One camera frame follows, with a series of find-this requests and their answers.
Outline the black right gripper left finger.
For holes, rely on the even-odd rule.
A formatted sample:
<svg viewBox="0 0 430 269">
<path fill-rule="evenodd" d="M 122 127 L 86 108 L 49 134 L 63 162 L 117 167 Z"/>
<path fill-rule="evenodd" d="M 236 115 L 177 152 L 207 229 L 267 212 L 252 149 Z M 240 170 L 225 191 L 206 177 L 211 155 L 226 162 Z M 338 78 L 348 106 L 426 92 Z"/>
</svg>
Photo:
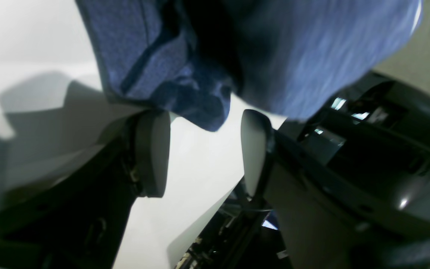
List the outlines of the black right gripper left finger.
<svg viewBox="0 0 430 269">
<path fill-rule="evenodd" d="M 166 190 L 171 118 L 150 110 L 68 179 L 0 211 L 0 268 L 111 269 L 131 208 Z"/>
</svg>

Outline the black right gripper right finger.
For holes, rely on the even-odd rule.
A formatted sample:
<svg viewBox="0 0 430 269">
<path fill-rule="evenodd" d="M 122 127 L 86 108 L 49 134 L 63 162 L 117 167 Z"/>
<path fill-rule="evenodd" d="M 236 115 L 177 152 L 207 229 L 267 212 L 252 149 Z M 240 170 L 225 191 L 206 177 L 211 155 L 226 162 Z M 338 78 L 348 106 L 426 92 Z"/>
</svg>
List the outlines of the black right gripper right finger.
<svg viewBox="0 0 430 269">
<path fill-rule="evenodd" d="M 430 148 L 332 109 L 276 130 L 241 120 L 244 180 L 295 269 L 430 269 Z"/>
</svg>

